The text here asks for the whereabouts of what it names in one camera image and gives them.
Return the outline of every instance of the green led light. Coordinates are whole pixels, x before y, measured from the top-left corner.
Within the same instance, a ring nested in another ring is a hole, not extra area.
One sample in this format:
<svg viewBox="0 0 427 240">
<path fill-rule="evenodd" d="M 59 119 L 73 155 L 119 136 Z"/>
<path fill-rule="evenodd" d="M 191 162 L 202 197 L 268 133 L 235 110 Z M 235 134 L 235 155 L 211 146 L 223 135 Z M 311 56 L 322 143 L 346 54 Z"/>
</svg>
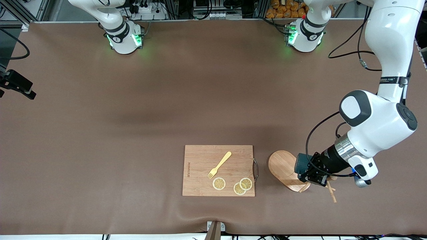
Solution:
<svg viewBox="0 0 427 240">
<path fill-rule="evenodd" d="M 289 44 L 294 44 L 295 43 L 295 39 L 298 36 L 298 31 L 294 30 L 294 32 L 289 36 Z"/>
<path fill-rule="evenodd" d="M 135 36 L 134 34 L 132 34 L 132 38 L 137 46 L 141 45 L 141 37 Z"/>
<path fill-rule="evenodd" d="M 111 42 L 110 37 L 107 35 L 108 41 L 110 42 L 110 46 L 113 47 L 113 43 Z"/>
<path fill-rule="evenodd" d="M 317 45 L 319 45 L 320 42 L 322 41 L 322 36 L 323 36 L 323 33 L 319 36 L 319 41 L 317 42 Z"/>
</svg>

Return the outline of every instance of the wooden stand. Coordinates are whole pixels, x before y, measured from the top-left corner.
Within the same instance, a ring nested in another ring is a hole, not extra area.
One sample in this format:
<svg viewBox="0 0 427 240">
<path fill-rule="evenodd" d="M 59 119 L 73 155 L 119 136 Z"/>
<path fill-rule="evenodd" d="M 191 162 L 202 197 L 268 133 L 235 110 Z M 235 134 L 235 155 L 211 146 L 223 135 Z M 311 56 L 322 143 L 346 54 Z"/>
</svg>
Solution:
<svg viewBox="0 0 427 240">
<path fill-rule="evenodd" d="M 296 157 L 288 151 L 280 150 L 271 154 L 268 161 L 270 172 L 290 190 L 305 191 L 310 185 L 306 185 L 298 179 L 294 172 Z"/>
</svg>

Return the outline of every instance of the metal frame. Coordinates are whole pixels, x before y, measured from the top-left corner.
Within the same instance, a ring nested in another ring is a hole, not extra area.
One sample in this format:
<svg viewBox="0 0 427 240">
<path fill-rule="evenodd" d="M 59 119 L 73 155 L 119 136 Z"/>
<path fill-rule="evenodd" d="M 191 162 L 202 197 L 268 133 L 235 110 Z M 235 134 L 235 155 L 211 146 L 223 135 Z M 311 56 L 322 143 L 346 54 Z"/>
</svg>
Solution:
<svg viewBox="0 0 427 240">
<path fill-rule="evenodd" d="M 25 26 L 29 26 L 30 22 L 37 21 L 31 12 L 18 1 L 2 0 L 1 5 Z"/>
<path fill-rule="evenodd" d="M 178 19 L 178 6 L 179 2 L 178 0 L 164 0 L 165 7 L 170 11 L 170 13 L 167 13 L 169 16 L 169 19 L 176 20 Z"/>
<path fill-rule="evenodd" d="M 228 9 L 224 7 L 225 0 L 213 0 L 212 1 L 212 12 L 241 12 L 242 7 L 239 6 L 235 9 Z M 209 3 L 208 6 L 196 6 L 196 1 L 193 1 L 193 9 L 194 12 L 208 12 L 211 8 L 211 4 Z"/>
<path fill-rule="evenodd" d="M 0 1 L 0 5 L 2 6 L 2 8 L 5 9 L 5 11 L 7 11 L 13 16 L 13 14 L 9 12 L 9 10 L 6 8 L 5 5 L 3 5 L 1 1 Z M 19 20 L 0 20 L 0 26 L 2 26 L 3 28 L 21 28 L 22 22 L 20 22 Z"/>
<path fill-rule="evenodd" d="M 50 0 L 42 0 L 41 5 L 40 5 L 38 12 L 37 12 L 37 16 L 35 17 L 37 19 L 37 21 L 43 20 L 45 14 L 47 12 L 46 8 L 47 8 L 49 2 L 50 2 Z"/>
<path fill-rule="evenodd" d="M 6 72 L 6 66 L 0 63 L 0 72 Z"/>
<path fill-rule="evenodd" d="M 270 7 L 270 0 L 259 0 L 258 6 L 254 11 L 254 18 L 265 18 L 268 8 Z"/>
</svg>

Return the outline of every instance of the plastic fork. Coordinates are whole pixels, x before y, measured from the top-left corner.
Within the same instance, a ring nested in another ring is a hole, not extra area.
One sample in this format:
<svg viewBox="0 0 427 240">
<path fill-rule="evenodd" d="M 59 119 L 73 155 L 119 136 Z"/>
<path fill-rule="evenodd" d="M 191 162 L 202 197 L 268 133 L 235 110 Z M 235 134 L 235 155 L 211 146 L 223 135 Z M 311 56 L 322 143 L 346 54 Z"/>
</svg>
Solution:
<svg viewBox="0 0 427 240">
<path fill-rule="evenodd" d="M 218 163 L 218 165 L 215 168 L 212 168 L 212 170 L 208 174 L 208 178 L 211 179 L 215 174 L 218 172 L 218 168 L 227 161 L 231 156 L 231 152 L 227 152 L 224 157 L 221 159 L 221 161 Z"/>
</svg>

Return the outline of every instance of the black cable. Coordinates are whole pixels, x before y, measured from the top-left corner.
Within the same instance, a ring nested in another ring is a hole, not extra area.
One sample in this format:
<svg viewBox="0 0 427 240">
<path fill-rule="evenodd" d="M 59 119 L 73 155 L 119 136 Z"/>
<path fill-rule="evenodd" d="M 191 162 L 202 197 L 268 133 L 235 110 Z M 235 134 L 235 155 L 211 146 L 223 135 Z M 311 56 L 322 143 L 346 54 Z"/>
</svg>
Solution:
<svg viewBox="0 0 427 240">
<path fill-rule="evenodd" d="M 322 240 L 325 240 L 324 238 L 323 238 L 323 236 L 320 236 L 321 238 L 322 238 Z M 355 238 L 357 238 L 357 236 L 354 236 Z M 341 236 L 338 236 L 338 239 L 339 240 L 341 240 Z"/>
<path fill-rule="evenodd" d="M 407 237 L 411 240 L 421 240 L 421 238 L 425 238 L 427 236 L 425 235 L 400 235 L 400 234 L 386 234 L 386 235 L 360 235 L 360 236 L 354 236 L 355 238 L 359 240 L 379 240 L 383 237 Z"/>
<path fill-rule="evenodd" d="M 168 9 L 168 7 L 167 6 L 163 6 L 163 4 L 161 4 L 160 3 L 160 5 L 162 6 L 162 8 L 164 8 L 169 14 L 171 14 L 172 16 L 175 16 L 175 17 L 179 17 L 179 15 L 177 15 L 177 14 L 174 14 L 174 13 L 171 13 L 170 11 L 169 11 L 169 9 Z"/>
<path fill-rule="evenodd" d="M 104 236 L 106 236 L 106 237 L 105 237 L 105 240 L 109 240 L 109 239 L 110 239 L 111 234 L 103 234 L 103 235 L 102 235 L 102 240 L 104 240 Z"/>
<path fill-rule="evenodd" d="M 337 18 L 341 14 L 342 10 L 345 8 L 345 5 L 347 5 L 347 3 L 344 3 L 344 5 L 342 6 L 342 8 L 339 10 L 339 12 L 337 12 L 335 14 L 335 16 L 334 16 L 335 18 Z"/>
<path fill-rule="evenodd" d="M 212 13 L 212 7 L 213 7 L 213 5 L 212 5 L 212 0 L 209 0 L 209 4 L 210 4 L 210 6 L 211 6 L 211 8 L 210 8 L 210 10 L 209 10 L 209 6 L 207 7 L 207 12 L 206 12 L 206 14 L 202 17 L 202 18 L 197 18 L 197 17 L 195 17 L 193 14 L 191 14 L 191 8 L 192 8 L 192 6 L 191 5 L 189 5 L 189 3 L 192 3 L 193 2 L 193 0 L 187 0 L 187 13 L 188 13 L 188 16 L 190 17 L 190 18 L 192 18 L 192 19 L 196 19 L 196 20 L 203 20 L 203 19 L 205 19 L 205 18 L 207 18 L 207 17 L 209 17 L 209 15 Z"/>
<path fill-rule="evenodd" d="M 166 12 L 164 11 L 166 8 L 164 8 L 163 7 L 163 4 L 161 4 L 159 1 L 157 1 L 157 5 L 156 5 L 156 7 L 158 8 L 158 5 L 161 5 L 161 11 L 162 11 L 162 13 L 164 14 L 164 17 L 165 17 L 165 19 L 170 19 L 169 18 L 169 16 L 166 14 Z"/>
<path fill-rule="evenodd" d="M 362 66 L 369 71 L 376 71 L 379 72 L 381 71 L 381 69 L 370 69 L 368 68 L 368 66 L 366 65 L 365 61 L 362 59 L 362 57 L 360 56 L 360 39 L 362 38 L 362 32 L 363 32 L 363 28 L 365 26 L 365 23 L 367 22 L 369 15 L 371 14 L 372 8 L 366 6 L 366 13 L 365 13 L 365 18 L 363 19 L 363 24 L 362 24 L 362 28 L 360 29 L 360 33 L 359 33 L 359 40 L 357 41 L 357 56 L 359 57 L 359 62 L 360 63 L 364 63 Z"/>
<path fill-rule="evenodd" d="M 260 235 L 260 237 L 257 240 L 264 239 L 266 240 L 266 237 L 271 237 L 273 240 L 289 240 L 289 236 L 285 235 L 278 235 L 278 234 L 269 234 L 269 235 Z"/>
<path fill-rule="evenodd" d="M 128 20 L 131 20 L 131 18 L 130 18 L 130 16 L 129 16 L 129 14 L 128 14 L 128 10 L 127 10 L 125 7 L 123 7 L 123 9 L 125 10 L 126 17 L 128 18 Z"/>
<path fill-rule="evenodd" d="M 0 14 L 1 14 L 0 18 L 2 18 L 5 13 L 6 13 L 6 9 L 0 6 Z"/>
<path fill-rule="evenodd" d="M 309 141 L 310 141 L 310 137 L 311 137 L 311 135 L 313 134 L 313 132 L 314 132 L 314 130 L 316 130 L 316 128 L 318 128 L 322 123 L 324 123 L 324 122 L 326 122 L 327 120 L 329 120 L 330 118 L 332 118 L 333 116 L 335 116 L 335 115 L 337 115 L 337 114 L 339 114 L 339 111 L 338 112 L 336 112 L 336 113 L 334 113 L 334 114 L 332 114 L 332 115 L 330 115 L 330 116 L 328 116 L 327 118 L 325 118 L 325 119 L 323 119 L 322 121 L 320 121 L 311 131 L 310 131 L 310 133 L 308 134 L 308 137 L 307 137 L 307 142 L 305 143 L 305 155 L 306 155 L 306 157 L 307 157 L 307 160 L 308 160 L 308 162 L 311 164 L 311 165 L 313 165 L 313 167 L 314 168 L 316 168 L 318 171 L 320 171 L 320 172 L 322 172 L 322 173 L 324 173 L 324 174 L 327 174 L 327 175 L 330 175 L 330 176 L 335 176 L 335 177 L 353 177 L 353 176 L 355 176 L 355 173 L 350 173 L 350 174 L 346 174 L 346 175 L 340 175 L 340 174 L 332 174 L 332 173 L 328 173 L 328 172 L 325 172 L 325 171 L 323 171 L 322 169 L 320 169 L 320 168 L 318 168 L 316 165 L 314 165 L 313 164 L 313 162 L 311 161 L 311 159 L 310 159 L 310 157 L 309 157 L 309 155 L 308 155 L 308 143 L 309 143 Z"/>
<path fill-rule="evenodd" d="M 275 23 L 272 23 L 272 22 L 270 22 L 270 21 L 268 21 L 266 18 L 263 18 L 263 17 L 256 17 L 256 18 L 259 18 L 259 19 L 262 19 L 262 20 L 264 20 L 266 23 L 268 23 L 268 24 L 270 24 L 270 25 L 276 25 L 276 26 L 281 26 L 281 27 L 285 27 L 285 25 L 283 25 L 283 24 L 275 24 Z"/>
<path fill-rule="evenodd" d="M 341 126 L 342 126 L 342 125 L 344 125 L 344 124 L 346 124 L 346 122 L 340 123 L 340 124 L 338 124 L 338 126 L 336 126 L 336 129 L 335 129 L 335 137 L 336 137 L 337 139 L 341 137 L 341 135 L 339 135 L 339 134 L 338 134 L 338 129 L 339 129 L 339 127 L 341 127 Z"/>
<path fill-rule="evenodd" d="M 364 25 L 366 24 L 366 22 L 367 22 L 367 20 L 368 20 L 368 18 L 369 18 L 369 15 L 370 15 L 370 13 L 371 13 L 371 10 L 372 10 L 372 8 L 370 8 L 370 7 L 366 7 L 366 11 L 365 11 L 365 17 L 364 17 L 364 19 L 363 19 L 363 22 L 362 22 L 362 24 L 356 29 L 356 31 L 347 39 L 347 40 L 345 40 L 342 44 L 340 44 L 339 46 L 337 46 L 334 50 L 332 50 L 329 54 L 328 54 L 328 58 L 329 59 L 335 59 L 335 58 L 340 58 L 340 57 L 344 57 L 344 56 L 348 56 L 348 55 L 351 55 L 351 54 L 356 54 L 357 53 L 357 55 L 358 55 L 358 57 L 359 57 L 359 62 L 361 62 L 361 57 L 360 57 L 360 54 L 361 53 L 369 53 L 369 54 L 373 54 L 373 55 L 375 55 L 375 53 L 374 52 L 372 52 L 372 51 L 365 51 L 365 50 L 360 50 L 360 40 L 361 40 L 361 37 L 362 37 L 362 31 L 363 31 L 363 28 L 364 28 Z M 357 51 L 354 51 L 354 52 L 349 52 L 349 53 L 345 53 L 345 54 L 341 54 L 341 55 L 337 55 L 337 56 L 331 56 L 336 50 L 338 50 L 340 47 L 342 47 L 344 44 L 346 44 L 348 41 L 350 41 L 353 37 L 354 37 L 354 35 L 356 35 L 357 34 L 357 32 L 360 30 L 360 34 L 359 34 L 359 40 L 358 40 L 358 42 L 357 42 Z M 381 70 L 377 70 L 377 69 L 370 69 L 370 68 L 367 68 L 367 67 L 365 67 L 365 66 L 363 66 L 363 68 L 365 68 L 366 70 L 370 70 L 370 71 L 381 71 Z"/>
<path fill-rule="evenodd" d="M 273 25 L 274 25 L 274 27 L 276 28 L 276 30 L 278 30 L 281 34 L 286 35 L 286 33 L 285 33 L 285 32 L 282 32 L 282 31 L 279 29 L 279 27 L 276 25 L 276 23 L 274 23 L 273 18 L 271 19 L 271 21 L 273 22 Z"/>
<path fill-rule="evenodd" d="M 232 4 L 231 2 L 234 2 L 235 0 L 224 0 L 223 6 L 227 9 L 236 9 L 239 8 L 243 5 L 243 1 L 242 0 L 237 0 L 239 1 L 238 4 Z"/>
<path fill-rule="evenodd" d="M 251 13 L 247 13 L 247 14 L 241 14 L 241 16 L 249 16 L 249 15 L 252 15 L 254 12 L 251 12 Z"/>
<path fill-rule="evenodd" d="M 4 30 L 2 27 L 0 27 L 0 31 L 4 32 L 5 34 L 9 35 L 11 38 L 13 38 L 15 41 L 17 41 L 18 43 L 20 43 L 26 50 L 26 54 L 23 56 L 19 56 L 19 57 L 10 57 L 10 58 L 5 58 L 5 57 L 0 57 L 0 59 L 4 59 L 4 60 L 19 60 L 19 59 L 24 59 L 26 57 L 29 56 L 29 49 L 28 47 L 21 42 L 19 39 L 17 39 L 14 35 L 8 33 L 6 30 Z"/>
<path fill-rule="evenodd" d="M 103 3 L 101 0 L 98 0 L 98 2 L 100 2 L 102 5 L 104 5 L 105 7 L 110 6 L 110 0 L 108 0 L 107 4 Z"/>
</svg>

